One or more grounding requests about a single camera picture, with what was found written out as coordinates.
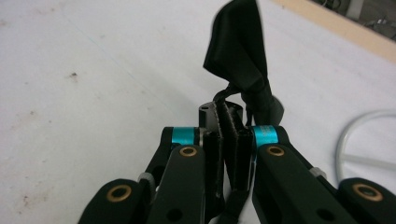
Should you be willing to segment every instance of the black plastic part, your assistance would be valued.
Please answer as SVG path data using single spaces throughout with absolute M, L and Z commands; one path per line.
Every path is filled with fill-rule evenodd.
M 173 127 L 163 128 L 163 134 L 161 135 L 161 142 L 152 157 L 146 173 L 150 173 L 154 176 L 155 185 L 159 186 L 161 179 L 163 178 L 163 172 L 165 170 L 166 164 L 172 149 L 172 132 Z
M 283 106 L 268 81 L 262 24 L 255 0 L 233 0 L 216 16 L 204 68 L 230 82 L 221 94 L 239 90 L 247 104 L 247 125 L 278 125 Z
M 272 155 L 268 147 L 279 147 L 284 154 Z M 357 223 L 305 164 L 282 145 L 259 149 L 253 204 L 261 223 Z
M 217 107 L 214 102 L 206 103 L 199 107 L 199 127 L 207 132 L 219 132 Z
M 196 154 L 183 156 L 180 151 L 185 147 L 194 148 Z M 176 147 L 169 158 L 147 224 L 203 224 L 204 211 L 205 153 L 198 146 Z
M 200 128 L 194 128 L 194 144 L 196 146 L 199 146 L 201 142 L 201 130 Z
M 278 143 L 285 147 L 288 147 L 289 150 L 298 158 L 298 160 L 305 166 L 307 170 L 313 168 L 312 164 L 291 144 L 289 140 L 288 133 L 281 126 L 274 127 L 277 134 Z M 323 176 L 318 176 L 317 181 L 332 195 L 335 196 L 336 188 L 331 185 Z
M 120 202 L 107 198 L 110 190 L 117 186 L 131 188 L 129 197 Z M 138 224 L 144 223 L 148 207 L 142 200 L 143 188 L 133 180 L 117 179 L 102 186 L 85 208 L 78 224 Z
M 372 181 L 362 178 L 343 180 L 337 199 L 359 223 L 396 223 L 396 196 Z

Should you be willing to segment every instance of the cable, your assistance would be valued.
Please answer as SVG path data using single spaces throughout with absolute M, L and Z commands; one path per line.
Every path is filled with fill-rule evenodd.
M 395 163 L 343 154 L 345 147 L 347 145 L 347 140 L 349 139 L 353 131 L 355 131 L 359 126 L 361 126 L 363 123 L 369 120 L 383 118 L 383 117 L 396 117 L 396 110 L 379 110 L 379 111 L 370 112 L 358 117 L 357 119 L 354 119 L 345 127 L 345 129 L 341 133 L 340 138 L 338 139 L 337 148 L 335 150 L 335 173 L 338 183 L 340 183 L 341 180 L 344 179 L 344 174 L 342 169 L 342 159 L 349 159 L 350 161 L 364 161 L 365 163 L 379 167 L 384 167 L 384 168 L 390 168 L 390 169 L 396 168 Z

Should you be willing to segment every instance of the brass bushing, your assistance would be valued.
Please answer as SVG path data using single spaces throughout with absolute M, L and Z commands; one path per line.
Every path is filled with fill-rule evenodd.
M 375 189 L 371 186 L 368 186 L 368 185 L 365 185 L 362 183 L 358 183 L 358 184 L 354 184 L 352 186 L 352 188 L 356 194 L 358 194 L 365 200 L 372 201 L 372 202 L 380 202 L 384 199 L 384 197 L 382 196 L 382 193 L 379 192 L 378 189 Z
M 280 147 L 268 147 L 267 153 L 273 156 L 283 156 L 285 155 L 285 150 Z
M 193 157 L 197 154 L 197 149 L 193 147 L 183 147 L 180 151 L 180 155 L 184 157 Z
M 122 190 L 122 194 L 115 195 L 115 192 L 117 190 Z M 127 199 L 131 195 L 131 193 L 132 193 L 132 189 L 128 185 L 117 185 L 108 191 L 106 197 L 112 203 L 119 203 Z

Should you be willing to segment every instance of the white surface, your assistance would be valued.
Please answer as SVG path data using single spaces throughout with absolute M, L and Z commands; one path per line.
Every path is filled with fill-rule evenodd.
M 225 3 L 1 1 L 0 222 L 76 223 L 106 182 L 138 178 L 164 126 L 197 126 L 198 106 L 227 84 L 202 68 Z M 335 184 L 343 128 L 396 108 L 396 64 L 260 5 L 269 78 L 286 108 L 281 125 Z M 395 192 L 394 181 L 386 187 Z M 258 223 L 251 203 L 242 221 Z

